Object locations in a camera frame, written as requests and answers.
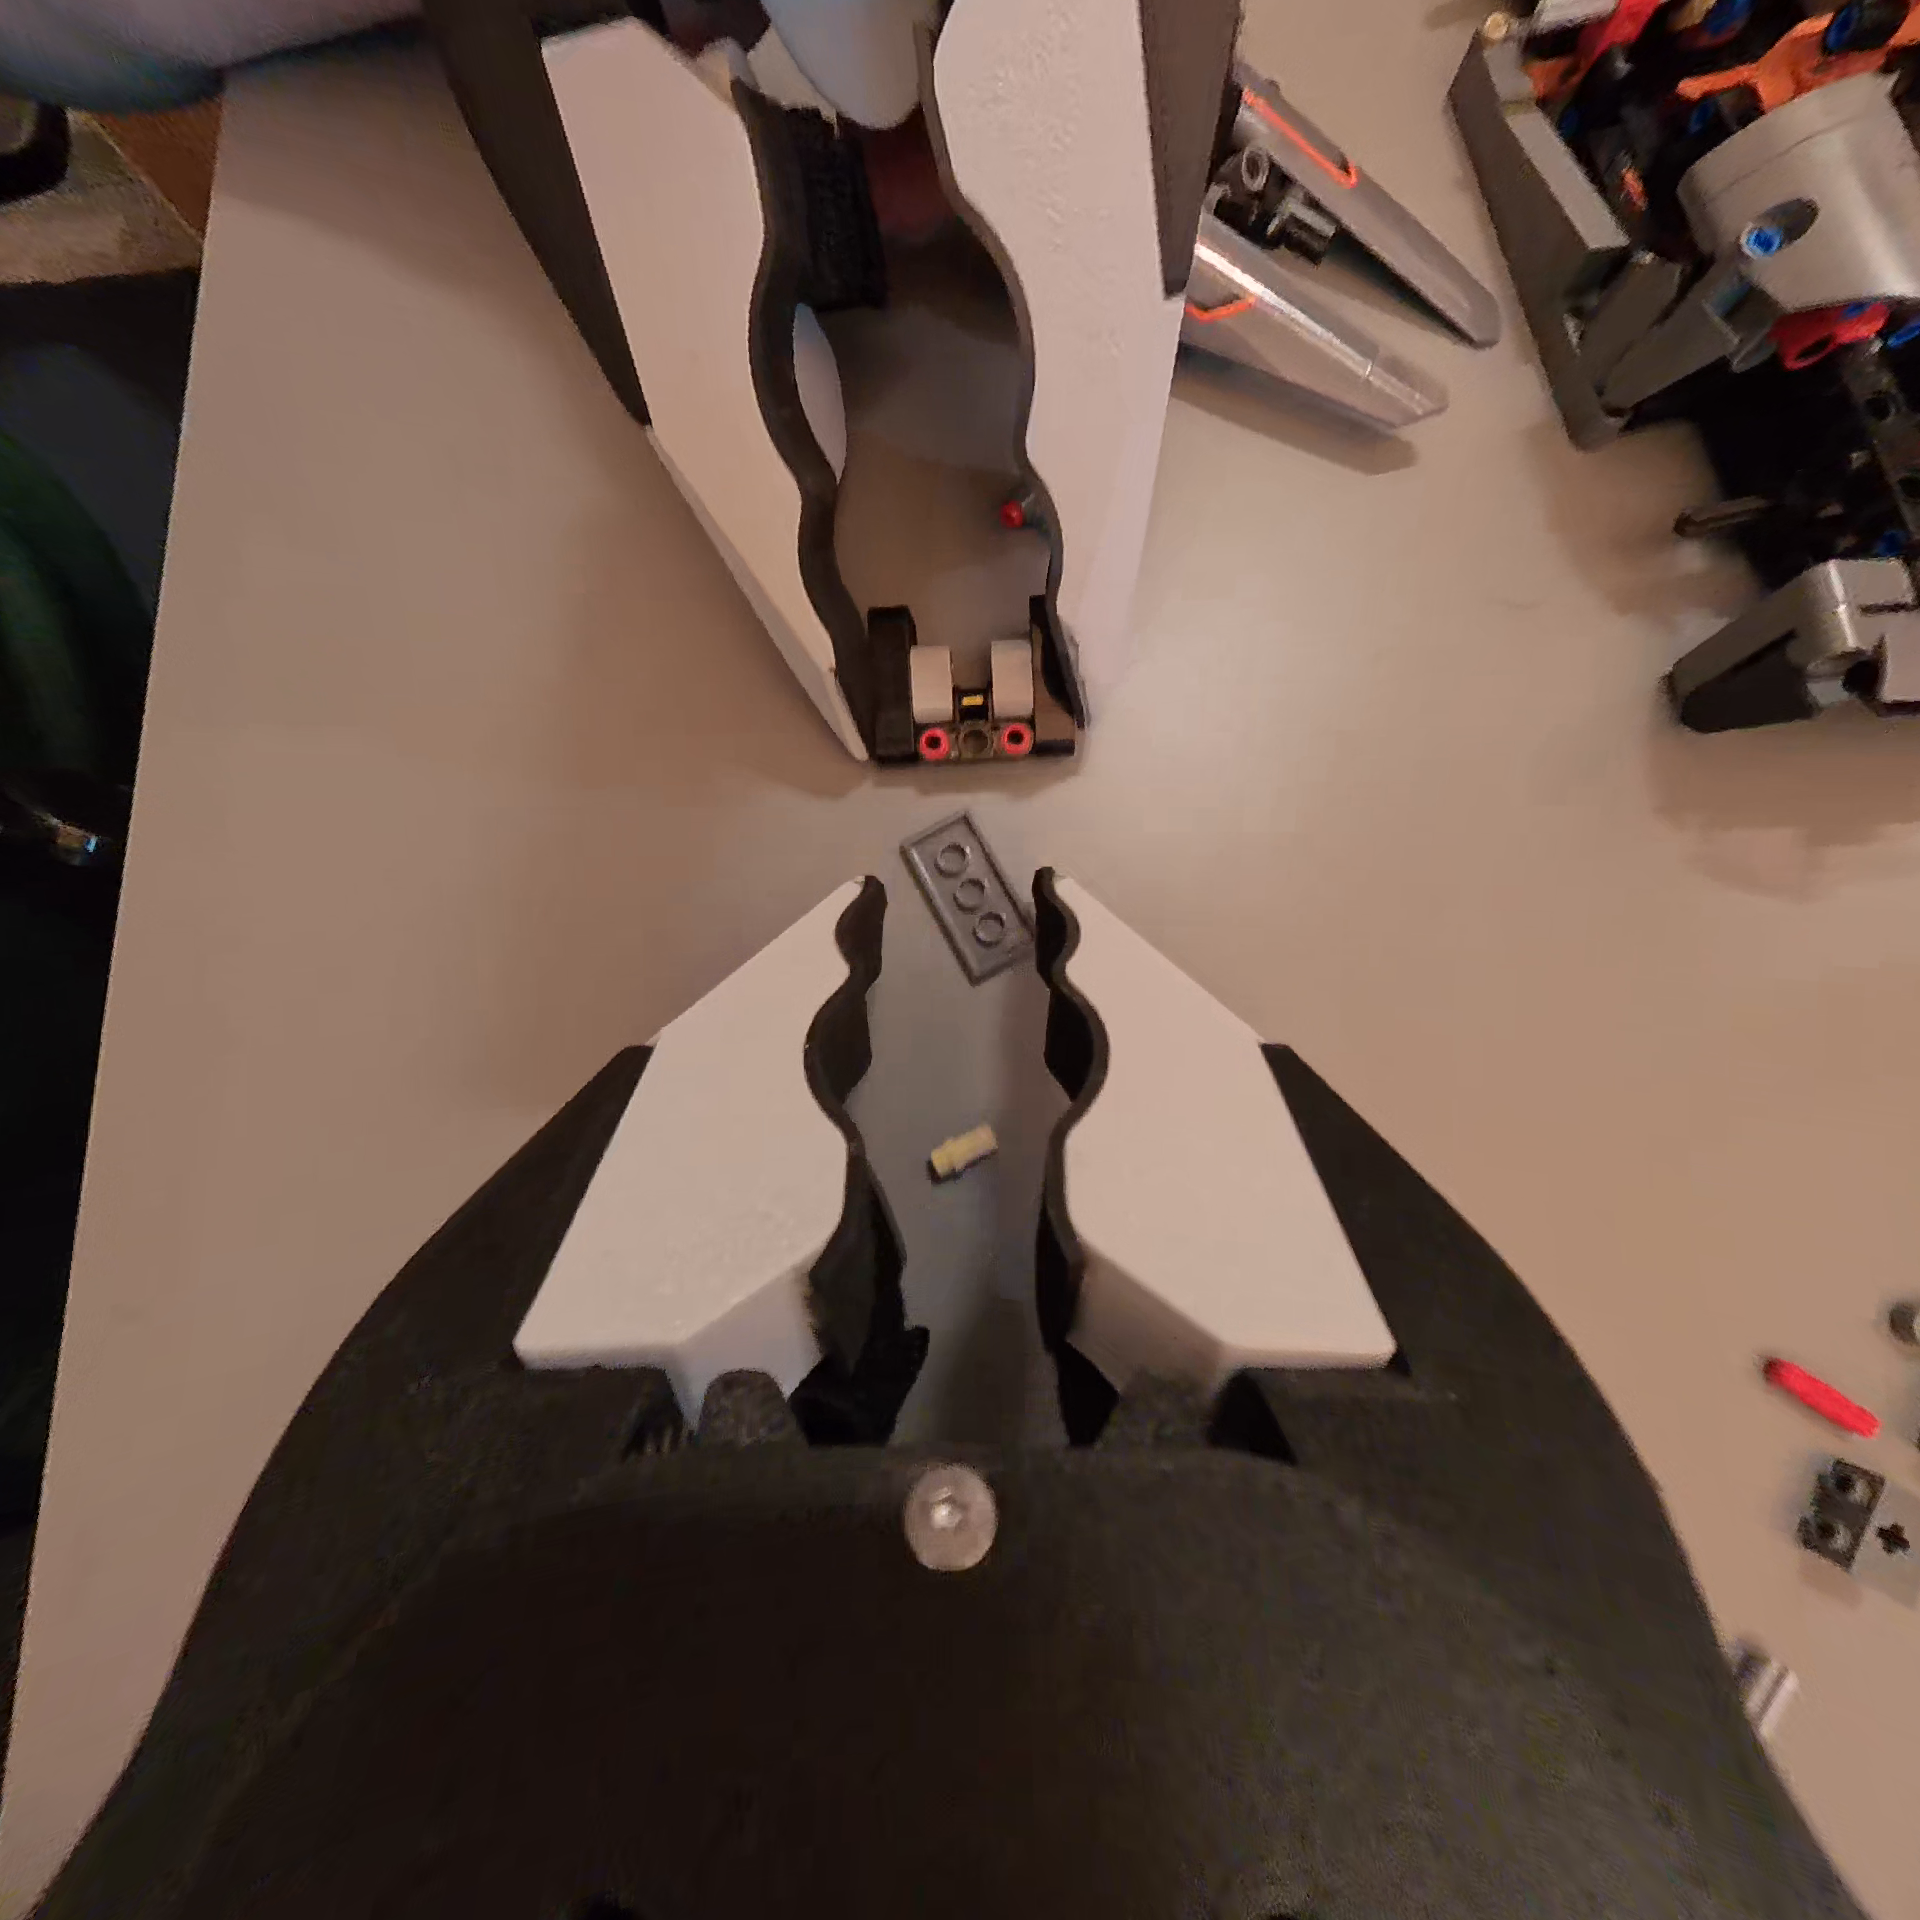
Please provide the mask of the pile of small lego pieces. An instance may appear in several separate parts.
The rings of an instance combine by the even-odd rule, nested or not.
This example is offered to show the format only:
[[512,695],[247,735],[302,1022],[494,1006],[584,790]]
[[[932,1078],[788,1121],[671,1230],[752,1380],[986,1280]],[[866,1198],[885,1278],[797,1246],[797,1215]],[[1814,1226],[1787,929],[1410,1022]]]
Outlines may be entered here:
[[[1843,1437],[1882,1436],[1874,1410],[1795,1359],[1766,1354],[1760,1378]],[[1884,1472],[1845,1455],[1819,1462],[1795,1540],[1819,1565],[1846,1574],[1860,1588],[1915,1606],[1915,1492]],[[1744,1719],[1770,1744],[1797,1698],[1797,1673],[1755,1641],[1734,1641],[1728,1658]]]

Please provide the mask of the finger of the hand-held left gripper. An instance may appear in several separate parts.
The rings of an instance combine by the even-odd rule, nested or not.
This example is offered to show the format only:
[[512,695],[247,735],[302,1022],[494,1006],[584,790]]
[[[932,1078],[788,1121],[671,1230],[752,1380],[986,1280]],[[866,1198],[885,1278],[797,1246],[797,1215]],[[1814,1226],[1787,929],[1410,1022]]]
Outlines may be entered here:
[[838,566],[845,404],[820,308],[885,261],[853,126],[637,15],[543,40],[647,434],[828,726],[877,757],[866,617]]
[[1087,713],[1122,680],[1171,384],[1133,1],[950,5],[928,54],[948,185],[1015,293],[1023,470]]

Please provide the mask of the grey black lego car model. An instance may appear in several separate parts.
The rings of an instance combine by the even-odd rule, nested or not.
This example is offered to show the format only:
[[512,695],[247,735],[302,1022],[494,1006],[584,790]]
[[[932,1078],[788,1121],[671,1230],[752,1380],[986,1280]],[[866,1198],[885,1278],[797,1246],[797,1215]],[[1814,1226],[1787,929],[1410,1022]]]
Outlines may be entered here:
[[1688,425],[1693,734],[1917,705],[1917,5],[1510,5],[1448,108],[1568,439]]

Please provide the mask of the grey lego fin assembly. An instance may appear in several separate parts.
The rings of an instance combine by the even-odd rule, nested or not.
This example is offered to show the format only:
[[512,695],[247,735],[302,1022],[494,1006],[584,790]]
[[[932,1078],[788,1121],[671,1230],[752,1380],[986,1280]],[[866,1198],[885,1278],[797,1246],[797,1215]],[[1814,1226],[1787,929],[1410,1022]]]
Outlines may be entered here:
[[1468,345],[1499,345],[1493,290],[1236,54],[1191,252],[1183,348],[1381,431],[1442,414],[1446,389],[1330,301],[1319,277],[1335,248],[1365,256]]

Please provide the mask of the dark grey lego plate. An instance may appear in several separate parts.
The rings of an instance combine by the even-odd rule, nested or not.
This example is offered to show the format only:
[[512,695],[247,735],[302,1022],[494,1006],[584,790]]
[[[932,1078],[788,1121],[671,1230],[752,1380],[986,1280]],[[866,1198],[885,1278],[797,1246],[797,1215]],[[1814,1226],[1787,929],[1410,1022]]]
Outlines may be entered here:
[[971,810],[911,832],[898,853],[967,983],[1030,962],[1032,920]]

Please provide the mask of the small black lego assembly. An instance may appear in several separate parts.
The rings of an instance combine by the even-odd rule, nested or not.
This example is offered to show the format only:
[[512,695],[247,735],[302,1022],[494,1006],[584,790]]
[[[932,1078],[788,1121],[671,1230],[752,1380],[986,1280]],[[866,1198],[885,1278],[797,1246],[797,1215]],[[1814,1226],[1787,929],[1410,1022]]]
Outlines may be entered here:
[[1082,752],[1087,695],[1056,605],[1032,594],[1021,633],[990,640],[965,665],[919,637],[906,605],[870,608],[870,754],[883,765],[1069,760]]

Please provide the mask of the person's left forearm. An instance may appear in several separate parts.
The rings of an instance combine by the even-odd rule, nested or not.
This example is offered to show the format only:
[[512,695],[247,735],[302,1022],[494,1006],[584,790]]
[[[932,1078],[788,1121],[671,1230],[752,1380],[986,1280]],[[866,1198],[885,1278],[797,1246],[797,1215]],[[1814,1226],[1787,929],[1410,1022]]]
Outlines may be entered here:
[[5,1],[3,92],[84,111],[194,105],[263,56],[388,26],[419,1]]

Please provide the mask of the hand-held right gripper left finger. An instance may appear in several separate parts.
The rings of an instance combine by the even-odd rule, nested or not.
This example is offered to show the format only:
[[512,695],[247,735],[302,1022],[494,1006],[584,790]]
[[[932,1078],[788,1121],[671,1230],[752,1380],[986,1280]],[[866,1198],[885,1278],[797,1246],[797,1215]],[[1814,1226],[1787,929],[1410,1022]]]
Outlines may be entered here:
[[660,1373],[678,1412],[762,1375],[816,1444],[887,1444],[928,1354],[850,1097],[887,893],[838,885],[644,1049],[519,1320],[535,1372]]

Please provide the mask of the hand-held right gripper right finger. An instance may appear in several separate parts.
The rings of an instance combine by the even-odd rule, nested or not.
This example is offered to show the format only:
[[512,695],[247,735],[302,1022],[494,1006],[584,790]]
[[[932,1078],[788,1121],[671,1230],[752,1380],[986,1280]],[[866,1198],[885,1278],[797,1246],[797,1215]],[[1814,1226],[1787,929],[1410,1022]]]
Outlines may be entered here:
[[1388,1367],[1396,1338],[1256,1031],[1053,869],[1032,878],[1044,1066],[1036,1295],[1063,1423],[1140,1383]]

